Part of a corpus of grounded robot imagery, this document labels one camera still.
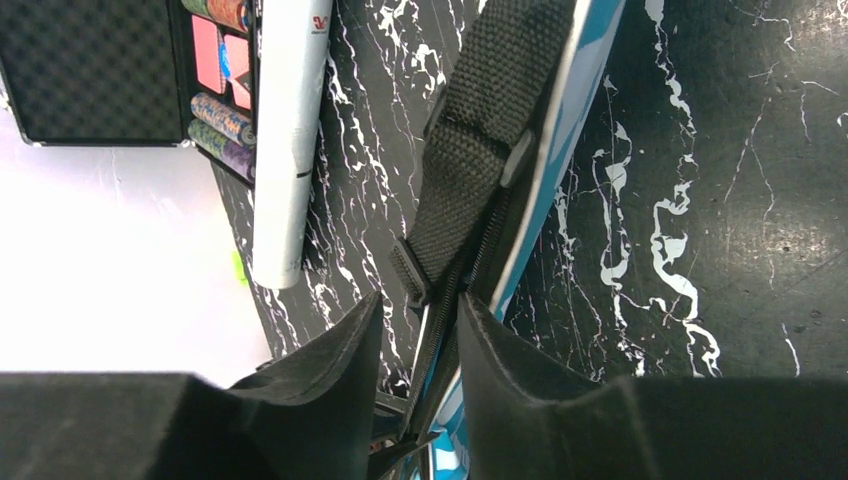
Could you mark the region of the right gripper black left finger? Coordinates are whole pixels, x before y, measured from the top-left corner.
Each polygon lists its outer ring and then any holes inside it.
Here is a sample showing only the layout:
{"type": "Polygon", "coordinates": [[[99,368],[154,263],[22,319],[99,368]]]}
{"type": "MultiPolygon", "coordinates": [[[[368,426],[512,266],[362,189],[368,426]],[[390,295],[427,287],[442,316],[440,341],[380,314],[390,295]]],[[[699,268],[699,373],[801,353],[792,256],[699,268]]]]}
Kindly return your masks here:
{"type": "Polygon", "coordinates": [[[278,479],[367,475],[383,297],[363,297],[330,330],[232,385],[240,426],[278,479]]]}

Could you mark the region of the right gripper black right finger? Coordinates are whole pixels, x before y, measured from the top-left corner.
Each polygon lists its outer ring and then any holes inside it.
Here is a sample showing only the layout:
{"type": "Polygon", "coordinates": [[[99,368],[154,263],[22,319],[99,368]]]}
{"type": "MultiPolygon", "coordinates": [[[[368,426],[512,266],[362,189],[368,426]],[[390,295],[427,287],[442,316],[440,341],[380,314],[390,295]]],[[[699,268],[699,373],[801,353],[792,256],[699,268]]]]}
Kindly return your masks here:
{"type": "Polygon", "coordinates": [[[566,368],[471,294],[457,326],[472,478],[635,478],[627,384],[566,368]]]}

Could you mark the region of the blue racket bag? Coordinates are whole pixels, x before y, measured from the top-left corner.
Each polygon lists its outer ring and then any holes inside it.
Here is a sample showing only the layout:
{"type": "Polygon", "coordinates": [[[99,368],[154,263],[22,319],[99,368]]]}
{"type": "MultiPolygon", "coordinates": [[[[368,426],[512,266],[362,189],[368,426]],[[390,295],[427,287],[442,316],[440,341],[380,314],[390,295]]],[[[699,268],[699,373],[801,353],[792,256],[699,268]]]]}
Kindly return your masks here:
{"type": "Polygon", "coordinates": [[[480,479],[518,463],[494,385],[499,327],[572,158],[621,1],[489,1],[425,125],[419,205],[389,258],[421,314],[394,446],[372,479],[480,479]]]}

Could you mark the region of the white shuttlecock tube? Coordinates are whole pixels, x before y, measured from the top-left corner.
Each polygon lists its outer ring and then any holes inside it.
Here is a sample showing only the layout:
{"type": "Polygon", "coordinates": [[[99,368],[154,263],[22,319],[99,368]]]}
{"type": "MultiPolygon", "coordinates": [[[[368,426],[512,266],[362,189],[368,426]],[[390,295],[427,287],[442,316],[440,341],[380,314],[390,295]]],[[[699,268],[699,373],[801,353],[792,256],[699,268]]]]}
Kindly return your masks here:
{"type": "Polygon", "coordinates": [[[332,10],[330,1],[262,4],[252,276],[268,289],[300,278],[332,10]]]}

